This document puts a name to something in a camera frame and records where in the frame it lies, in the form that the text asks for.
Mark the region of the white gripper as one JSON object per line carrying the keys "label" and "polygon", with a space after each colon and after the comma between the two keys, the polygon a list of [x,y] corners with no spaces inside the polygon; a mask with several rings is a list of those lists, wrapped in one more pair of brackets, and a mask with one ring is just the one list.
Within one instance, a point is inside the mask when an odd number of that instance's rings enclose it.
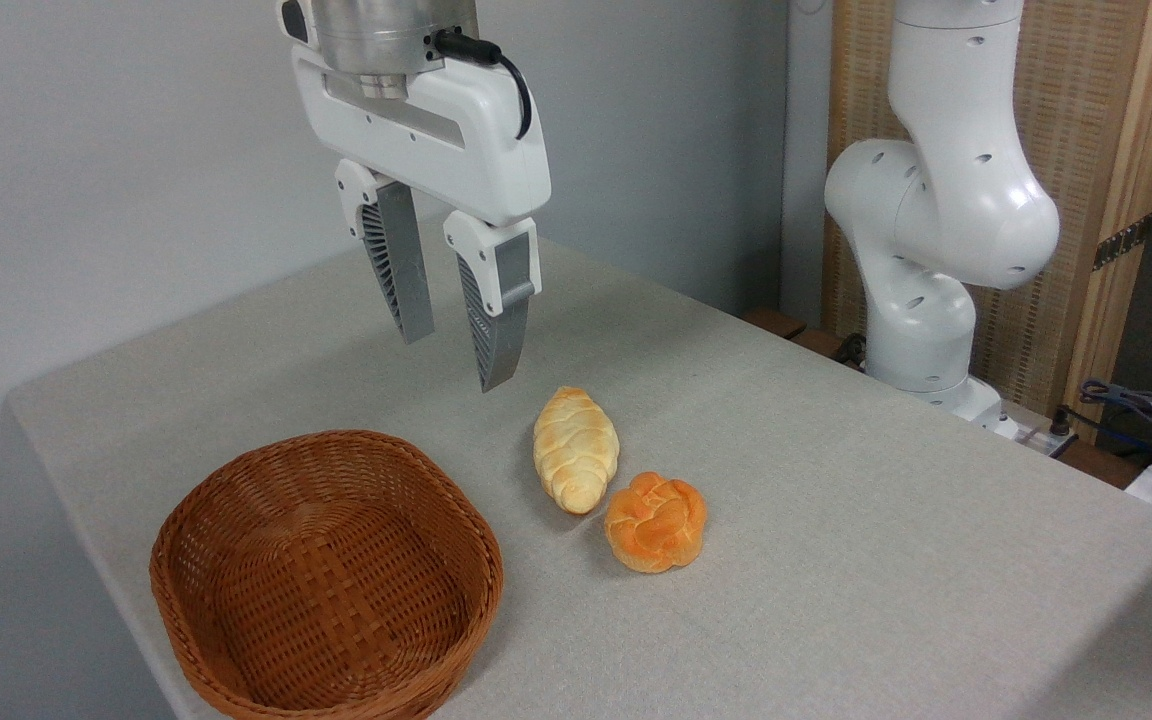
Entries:
{"label": "white gripper", "polygon": [[404,99],[378,99],[310,47],[294,45],[291,58],[308,122],[348,158],[335,169],[347,229],[364,245],[403,341],[434,332],[411,185],[458,209],[444,236],[457,255],[477,377],[484,393],[507,382],[524,350],[529,300],[541,291],[538,233],[525,217],[550,200],[540,120],[516,137],[511,74],[448,60],[411,78]]}

